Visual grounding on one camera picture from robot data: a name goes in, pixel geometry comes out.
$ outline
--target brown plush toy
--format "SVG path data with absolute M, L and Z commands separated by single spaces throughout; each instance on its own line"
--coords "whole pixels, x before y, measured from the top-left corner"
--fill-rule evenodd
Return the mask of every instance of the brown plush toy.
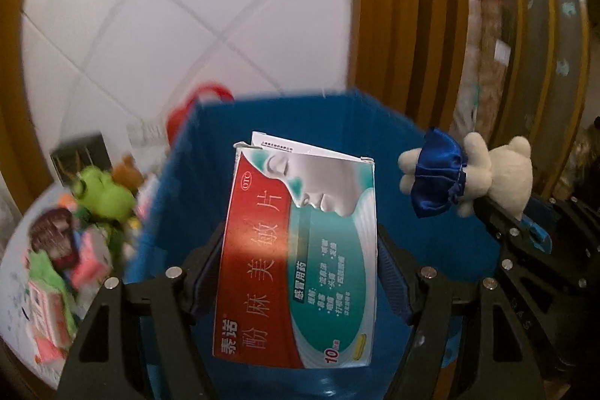
M 136 163 L 131 153 L 124 154 L 121 162 L 115 165 L 112 177 L 115 183 L 123 185 L 133 194 L 144 183 L 144 175 L 136 168 Z

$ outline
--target blue plastic container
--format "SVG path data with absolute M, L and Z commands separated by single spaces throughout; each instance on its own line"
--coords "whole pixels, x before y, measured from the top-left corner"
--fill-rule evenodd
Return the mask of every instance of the blue plastic container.
M 181 264 L 191 249 L 208 241 L 224 220 L 233 177 L 233 144 L 258 130 L 375 161 L 377 220 L 400 246 L 423 265 L 451 279 L 478 280 L 493 273 L 499 245 L 475 217 L 453 210 L 417 219 L 410 198 L 398 188 L 398 155 L 422 145 L 423 132 L 407 118 L 358 92 L 335 96 L 249 100 L 197 106 L 166 165 L 137 258 L 126 281 L 164 273 Z M 398 367 L 410 333 L 377 290 L 373 360 L 367 368 L 288 370 L 240 365 L 212 357 L 211 313 L 193 334 L 221 398 L 380 400 Z M 457 331 L 447 359 L 455 354 Z M 146 345 L 153 386 L 160 389 L 160 366 Z M 163 389 L 159 393 L 168 398 Z

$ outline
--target red and green medicine box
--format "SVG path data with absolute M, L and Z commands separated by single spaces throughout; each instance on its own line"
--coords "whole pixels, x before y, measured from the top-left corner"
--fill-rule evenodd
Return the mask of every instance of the red and green medicine box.
M 286 150 L 237 148 L 213 353 L 283 368 L 366 366 L 377 273 L 374 163 L 266 138 Z

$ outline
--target green oval on box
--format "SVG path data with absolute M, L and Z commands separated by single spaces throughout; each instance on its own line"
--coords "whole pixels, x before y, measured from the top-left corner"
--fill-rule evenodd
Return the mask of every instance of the green oval on box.
M 335 243 L 335 255 L 331 252 Z M 339 258 L 344 258 L 343 283 L 338 282 Z M 306 263 L 304 302 L 295 297 L 297 285 L 297 263 Z M 323 285 L 321 264 L 326 264 L 328 282 Z M 329 273 L 335 274 L 335 285 L 329 286 Z M 352 344 L 361 326 L 365 308 L 365 264 L 361 242 L 352 219 L 340 217 L 334 212 L 322 212 L 310 206 L 298 208 L 291 205 L 289 223 L 288 287 L 290 312 L 302 336 L 317 351 L 331 348 L 334 339 L 340 341 L 340 352 Z M 315 301 L 310 303 L 309 291 L 314 290 Z M 345 300 L 340 308 L 335 299 L 340 293 L 344 299 L 350 294 L 349 310 L 346 315 Z M 332 310 L 319 309 L 319 294 L 333 297 Z

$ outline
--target red section of box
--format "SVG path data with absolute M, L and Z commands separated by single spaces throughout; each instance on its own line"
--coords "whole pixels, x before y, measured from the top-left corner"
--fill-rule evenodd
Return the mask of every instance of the red section of box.
M 291 197 L 240 154 L 223 243 L 213 354 L 263 366 L 302 368 L 287 286 Z

